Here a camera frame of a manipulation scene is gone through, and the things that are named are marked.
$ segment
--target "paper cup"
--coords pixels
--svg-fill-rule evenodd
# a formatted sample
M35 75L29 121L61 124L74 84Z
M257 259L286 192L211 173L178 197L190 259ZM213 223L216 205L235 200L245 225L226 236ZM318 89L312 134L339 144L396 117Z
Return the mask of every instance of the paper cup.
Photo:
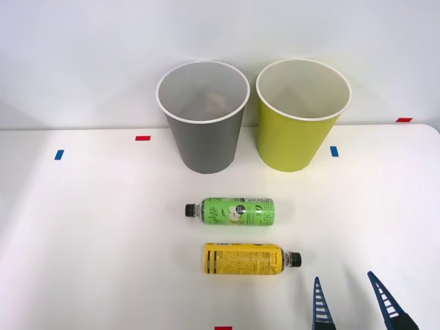
M216 61L180 65L159 81L157 103L187 167L209 174L232 163L249 94L246 77Z
M280 60L256 79L258 153L270 167L306 167L351 99L347 79L315 60Z

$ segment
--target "black bottle cap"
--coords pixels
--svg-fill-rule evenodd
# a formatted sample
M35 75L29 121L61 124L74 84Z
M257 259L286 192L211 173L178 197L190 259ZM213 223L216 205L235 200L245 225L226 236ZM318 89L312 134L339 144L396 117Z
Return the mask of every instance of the black bottle cap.
M298 252L290 252L291 256L291 266L292 267L301 267L303 260L301 259L301 253Z
M195 217L195 204L185 205L185 215L187 217Z

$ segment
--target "green label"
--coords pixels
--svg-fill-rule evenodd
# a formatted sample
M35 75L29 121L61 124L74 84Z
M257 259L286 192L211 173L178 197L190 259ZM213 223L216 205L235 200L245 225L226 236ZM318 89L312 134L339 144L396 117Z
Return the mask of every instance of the green label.
M208 225L271 226L275 208L271 199L207 198L203 221Z

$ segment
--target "gray cup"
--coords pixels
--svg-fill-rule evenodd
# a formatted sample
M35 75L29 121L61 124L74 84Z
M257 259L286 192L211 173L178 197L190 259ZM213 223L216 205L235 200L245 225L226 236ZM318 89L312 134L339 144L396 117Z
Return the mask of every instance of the gray cup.
M187 167L210 174L232 163L249 94L246 77L216 61L180 65L159 81L157 103Z

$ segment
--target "red tape marker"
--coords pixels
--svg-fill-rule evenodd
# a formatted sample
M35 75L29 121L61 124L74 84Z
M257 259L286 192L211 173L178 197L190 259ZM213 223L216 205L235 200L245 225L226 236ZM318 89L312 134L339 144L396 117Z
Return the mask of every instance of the red tape marker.
M151 136L149 135L138 135L135 138L135 141L149 141L151 139Z
M397 119L396 122L410 122L411 120L413 120L413 119L412 118L401 117L401 118Z

